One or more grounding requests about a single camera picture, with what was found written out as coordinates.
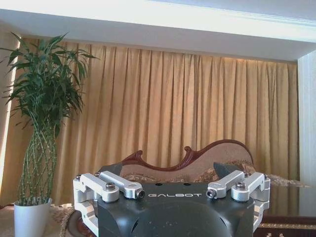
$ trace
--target wall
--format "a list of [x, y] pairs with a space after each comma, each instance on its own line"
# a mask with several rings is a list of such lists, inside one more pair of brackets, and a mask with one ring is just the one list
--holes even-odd
[[300, 178], [316, 186], [316, 51], [298, 60]]
[[[15, 49], [18, 46], [17, 39], [6, 29], [0, 26], [0, 47]], [[9, 52], [5, 50], [0, 50], [0, 61], [4, 57], [8, 56]], [[4, 150], [6, 141], [6, 121], [8, 116], [8, 105], [6, 105], [6, 98], [3, 98], [7, 93], [3, 93], [7, 90], [8, 85], [12, 79], [12, 73], [7, 73], [9, 67], [7, 67], [8, 59], [0, 63], [0, 190], [3, 174], [3, 164], [4, 164]]]

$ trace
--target logo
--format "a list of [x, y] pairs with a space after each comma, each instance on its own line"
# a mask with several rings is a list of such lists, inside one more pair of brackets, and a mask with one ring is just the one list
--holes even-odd
[[202, 194], [148, 194], [150, 198], [191, 198], [191, 197], [199, 197]]

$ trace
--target crown molding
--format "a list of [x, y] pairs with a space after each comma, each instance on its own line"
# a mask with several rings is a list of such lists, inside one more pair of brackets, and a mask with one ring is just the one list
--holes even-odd
[[5, 1], [2, 9], [316, 43], [316, 21], [148, 0]]

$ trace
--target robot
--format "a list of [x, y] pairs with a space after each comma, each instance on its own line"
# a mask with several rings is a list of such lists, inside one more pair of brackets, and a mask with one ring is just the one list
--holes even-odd
[[141, 184], [107, 167], [73, 180], [75, 210], [98, 237], [251, 237], [269, 208], [270, 179], [262, 173]]

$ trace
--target potted plant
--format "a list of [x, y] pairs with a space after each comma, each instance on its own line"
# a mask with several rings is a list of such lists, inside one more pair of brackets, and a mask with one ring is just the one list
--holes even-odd
[[20, 48], [0, 48], [11, 51], [9, 71], [23, 70], [12, 85], [8, 102], [17, 100], [13, 110], [28, 117], [33, 126], [14, 205], [15, 236], [40, 237], [52, 201], [56, 137], [63, 117], [81, 111], [81, 81], [87, 75], [87, 59], [95, 57], [82, 49], [67, 50], [58, 45], [65, 35], [41, 39], [38, 45], [14, 36]]

